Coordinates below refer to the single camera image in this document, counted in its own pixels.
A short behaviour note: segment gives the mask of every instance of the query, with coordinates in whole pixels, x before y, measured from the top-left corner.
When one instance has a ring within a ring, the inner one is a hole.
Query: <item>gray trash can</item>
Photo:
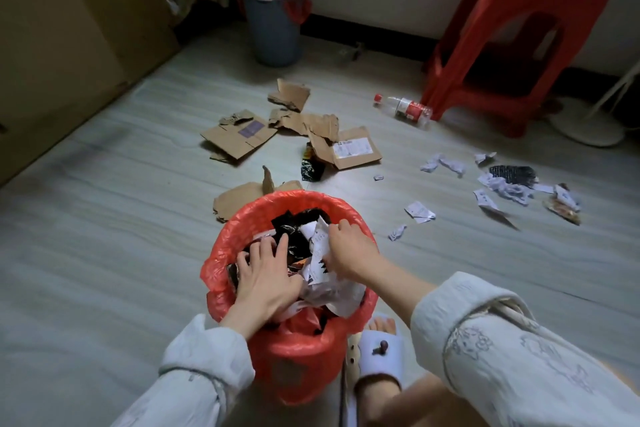
[[[300,24],[311,13],[311,1],[238,0],[238,4],[249,22],[258,61],[282,67],[300,58]]]

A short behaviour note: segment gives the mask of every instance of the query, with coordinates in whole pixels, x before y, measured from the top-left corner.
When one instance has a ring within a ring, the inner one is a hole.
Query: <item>foot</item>
[[[396,322],[391,318],[374,318],[365,329],[395,335]],[[356,385],[359,427],[378,425],[385,404],[399,393],[400,386],[387,375],[368,376],[359,381]]]

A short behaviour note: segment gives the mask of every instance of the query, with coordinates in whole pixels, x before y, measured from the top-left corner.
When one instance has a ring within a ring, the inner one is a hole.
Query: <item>red plastic trash bag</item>
[[[320,192],[293,190],[267,194],[245,205],[220,231],[211,256],[204,262],[200,277],[209,288],[207,307],[211,317],[220,322],[235,302],[226,266],[254,235],[272,228],[271,220],[290,210],[293,214],[308,208],[320,208],[332,223],[347,219],[357,224],[371,239],[373,235],[358,212],[345,201]],[[347,336],[364,329],[373,314],[378,296],[367,289],[360,308],[349,318],[328,319],[319,335],[309,334],[308,314],[301,310],[276,330],[260,330],[249,341],[249,352],[256,378],[275,390],[286,405],[313,400],[340,374],[346,353]]]

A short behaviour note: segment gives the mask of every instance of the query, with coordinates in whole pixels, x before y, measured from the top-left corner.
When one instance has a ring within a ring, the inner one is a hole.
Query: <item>bottle label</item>
[[[424,107],[420,105],[420,103],[415,103],[408,98],[403,98],[400,100],[400,103],[398,103],[396,113],[403,115],[411,121],[417,122],[420,115],[422,115],[423,109]]]

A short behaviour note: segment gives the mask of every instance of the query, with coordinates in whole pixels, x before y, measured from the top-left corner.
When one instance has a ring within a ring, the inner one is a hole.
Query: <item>left hand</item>
[[[253,243],[249,253],[237,255],[239,283],[236,303],[220,322],[249,339],[270,318],[298,299],[304,279],[300,274],[289,277],[287,252],[289,236],[284,234],[274,255],[275,240],[263,238]]]

